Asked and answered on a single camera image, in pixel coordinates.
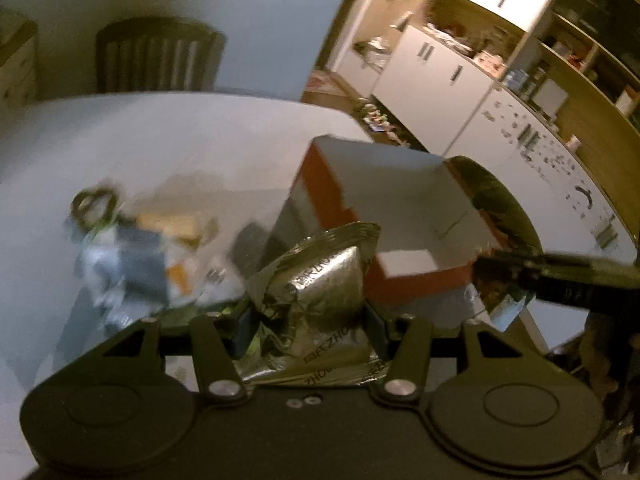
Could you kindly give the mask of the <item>person right hand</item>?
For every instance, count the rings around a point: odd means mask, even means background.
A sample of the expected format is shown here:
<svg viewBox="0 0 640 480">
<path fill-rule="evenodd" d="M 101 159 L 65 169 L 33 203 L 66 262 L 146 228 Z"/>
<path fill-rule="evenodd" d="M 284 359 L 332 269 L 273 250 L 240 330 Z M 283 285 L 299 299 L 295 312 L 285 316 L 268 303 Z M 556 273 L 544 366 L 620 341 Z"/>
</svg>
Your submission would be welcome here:
<svg viewBox="0 0 640 480">
<path fill-rule="evenodd" d="M 604 313 L 588 314 L 579 356 L 590 388 L 600 401 L 616 392 L 625 381 L 626 372 L 622 367 L 625 343 L 618 324 Z"/>
</svg>

